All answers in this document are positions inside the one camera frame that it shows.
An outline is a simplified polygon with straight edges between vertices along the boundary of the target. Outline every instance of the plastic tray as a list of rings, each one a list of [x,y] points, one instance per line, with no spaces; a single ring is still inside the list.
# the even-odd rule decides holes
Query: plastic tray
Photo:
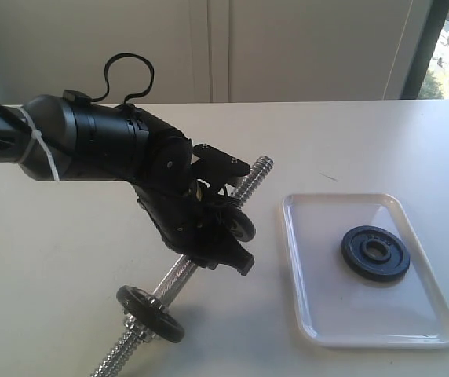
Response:
[[[400,203],[385,194],[292,195],[283,201],[298,325],[328,347],[449,346],[449,308]],[[341,238],[359,225],[398,236],[411,255],[402,280],[375,283],[341,256]]]

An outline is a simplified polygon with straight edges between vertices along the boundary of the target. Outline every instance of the table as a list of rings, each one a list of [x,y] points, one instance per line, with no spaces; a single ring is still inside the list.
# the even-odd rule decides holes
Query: table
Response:
[[[199,270],[172,306],[179,345],[141,346],[124,376],[449,375],[449,350],[327,350],[298,333],[279,206],[295,192],[401,201],[449,305],[449,101],[168,104],[145,108],[275,167],[244,210],[247,277]],[[150,291],[177,259],[122,182],[37,182],[0,164],[0,375],[88,375],[121,334],[115,292]]]

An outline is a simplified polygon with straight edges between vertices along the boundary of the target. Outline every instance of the white tabletop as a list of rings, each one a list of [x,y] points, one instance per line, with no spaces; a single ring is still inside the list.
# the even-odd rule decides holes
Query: white tabletop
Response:
[[[146,109],[276,164],[244,207],[256,265],[199,270],[172,306],[186,336],[142,345],[124,376],[449,375],[448,350],[327,350],[297,330],[279,205],[294,192],[387,192],[403,204],[449,305],[449,101],[169,104]],[[115,292],[152,290],[177,256],[131,187],[37,182],[0,165],[0,375],[86,376],[123,331]]]

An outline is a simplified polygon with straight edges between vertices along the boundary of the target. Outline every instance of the white zip tie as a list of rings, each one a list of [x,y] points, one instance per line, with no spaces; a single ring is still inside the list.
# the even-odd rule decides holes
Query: white zip tie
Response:
[[[42,147],[43,151],[45,152],[46,158],[49,160],[49,165],[50,165],[50,169],[52,171],[53,180],[55,182],[59,182],[60,181],[59,172],[57,171],[57,167],[55,165],[55,161],[53,160],[53,156],[52,156],[52,152],[50,151],[50,148],[42,139],[42,131],[40,131],[36,128],[36,125],[33,122],[33,119],[23,108],[19,108],[19,110],[22,113],[22,115],[24,116],[24,118],[27,120],[27,124],[29,125],[29,127],[32,129],[31,141],[27,145],[23,156],[26,156],[29,153],[30,149],[33,147],[34,140],[36,140],[39,143],[39,145]]]

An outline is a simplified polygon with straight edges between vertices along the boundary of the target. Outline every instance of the white table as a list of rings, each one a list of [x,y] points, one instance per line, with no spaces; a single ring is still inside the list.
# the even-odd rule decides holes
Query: white table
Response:
[[[141,346],[124,376],[449,375],[449,349],[303,340],[279,232],[293,192],[392,194],[449,305],[449,101],[145,107],[195,143],[276,164],[244,208],[257,226],[250,274],[197,271],[172,308],[183,342]],[[41,183],[0,165],[0,375],[88,375],[123,330],[117,289],[150,291],[176,258],[127,184]]]

